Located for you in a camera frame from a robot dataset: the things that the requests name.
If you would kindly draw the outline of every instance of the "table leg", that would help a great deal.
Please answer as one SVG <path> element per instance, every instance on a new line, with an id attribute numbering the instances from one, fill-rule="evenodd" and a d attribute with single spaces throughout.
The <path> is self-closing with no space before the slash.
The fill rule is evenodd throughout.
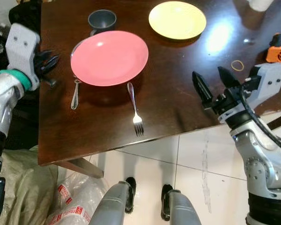
<path id="1" fill-rule="evenodd" d="M 77 158 L 68 161 L 59 161 L 54 163 L 69 170 L 73 170 L 79 173 L 83 173 L 90 177 L 102 178 L 104 173 L 95 165 L 91 164 L 89 161 L 84 158 Z"/>

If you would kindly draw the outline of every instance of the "pink plate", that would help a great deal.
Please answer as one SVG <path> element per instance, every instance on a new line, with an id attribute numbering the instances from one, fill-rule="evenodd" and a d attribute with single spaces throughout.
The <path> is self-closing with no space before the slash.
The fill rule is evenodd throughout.
<path id="1" fill-rule="evenodd" d="M 71 68 L 83 82 L 112 86 L 131 80 L 148 60 L 146 43 L 135 34 L 107 31 L 85 39 L 71 57 Z"/>

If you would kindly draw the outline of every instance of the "yellow plate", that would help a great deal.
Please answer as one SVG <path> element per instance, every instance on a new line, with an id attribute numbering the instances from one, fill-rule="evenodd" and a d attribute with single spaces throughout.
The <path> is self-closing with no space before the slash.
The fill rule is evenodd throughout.
<path id="1" fill-rule="evenodd" d="M 206 17 L 201 10 L 191 4 L 166 1 L 151 10 L 149 23 L 158 34 L 183 40 L 202 33 L 206 27 Z"/>

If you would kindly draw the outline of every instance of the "wooden table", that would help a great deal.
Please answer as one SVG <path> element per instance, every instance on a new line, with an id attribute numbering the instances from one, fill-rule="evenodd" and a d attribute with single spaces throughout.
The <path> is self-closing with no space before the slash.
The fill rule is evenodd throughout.
<path id="1" fill-rule="evenodd" d="M 192 71 L 205 77 L 216 96 L 224 90 L 217 66 L 231 69 L 232 61 L 241 60 L 244 70 L 235 75 L 243 81 L 252 66 L 265 62 L 272 36 L 281 32 L 281 0 L 265 13 L 252 11 L 246 0 L 189 0 L 204 12 L 207 26 L 199 37 L 173 41 L 155 33 L 148 23 L 150 10 L 161 2 L 57 0 L 43 4 L 41 48 L 60 54 L 60 62 L 50 73 L 58 85 L 53 89 L 41 85 L 40 165 L 57 164 L 101 177 L 103 172 L 82 157 L 217 125 L 217 116 L 202 108 Z M 79 106 L 70 109 L 74 78 L 69 55 L 89 36 L 88 15 L 102 8 L 117 14 L 117 30 L 135 33 L 148 45 L 148 63 L 132 80 L 144 122 L 143 137 L 134 132 L 126 84 L 81 84 Z M 258 107 L 257 113 L 270 110 L 281 110 L 281 91 Z"/>

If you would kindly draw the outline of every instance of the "fork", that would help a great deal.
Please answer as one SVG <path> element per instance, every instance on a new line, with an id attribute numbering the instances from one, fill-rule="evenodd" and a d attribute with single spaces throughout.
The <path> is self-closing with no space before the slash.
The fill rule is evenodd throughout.
<path id="1" fill-rule="evenodd" d="M 134 109 L 133 124 L 134 124 L 134 129 L 135 129 L 136 135 L 143 136 L 144 135 L 144 126 L 143 126 L 141 117 L 136 112 L 137 109 L 136 109 L 135 99 L 134 99 L 134 90 L 133 90 L 133 85 L 131 82 L 129 82 L 127 84 L 127 89 L 128 89 L 129 95 L 130 95 L 133 109 Z"/>

